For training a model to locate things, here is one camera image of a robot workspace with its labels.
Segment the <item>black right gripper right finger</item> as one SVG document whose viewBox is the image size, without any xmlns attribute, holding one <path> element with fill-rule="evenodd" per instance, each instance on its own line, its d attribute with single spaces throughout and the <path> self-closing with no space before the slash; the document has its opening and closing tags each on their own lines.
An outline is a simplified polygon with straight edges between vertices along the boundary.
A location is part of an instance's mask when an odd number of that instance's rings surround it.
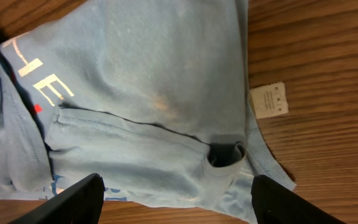
<svg viewBox="0 0 358 224">
<path fill-rule="evenodd" d="M 253 179 L 251 195 L 258 224 L 344 224 L 266 175 Z"/>
</svg>

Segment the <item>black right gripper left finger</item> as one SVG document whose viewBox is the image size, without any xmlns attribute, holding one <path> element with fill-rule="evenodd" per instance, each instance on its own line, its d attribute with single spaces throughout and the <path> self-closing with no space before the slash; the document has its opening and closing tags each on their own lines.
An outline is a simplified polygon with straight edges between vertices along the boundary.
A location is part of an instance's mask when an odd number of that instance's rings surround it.
<svg viewBox="0 0 358 224">
<path fill-rule="evenodd" d="M 103 203 L 103 178 L 93 173 L 11 224 L 98 224 Z"/>
</svg>

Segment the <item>light blue t-shirt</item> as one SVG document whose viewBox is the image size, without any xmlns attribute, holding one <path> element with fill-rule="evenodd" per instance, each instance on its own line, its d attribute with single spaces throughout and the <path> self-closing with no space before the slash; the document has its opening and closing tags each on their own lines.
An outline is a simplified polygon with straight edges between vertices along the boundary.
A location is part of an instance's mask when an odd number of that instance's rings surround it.
<svg viewBox="0 0 358 224">
<path fill-rule="evenodd" d="M 86 1 L 0 44 L 0 199 L 89 174 L 106 200 L 257 221 L 253 179 L 294 181 L 247 94 L 247 1 Z"/>
</svg>

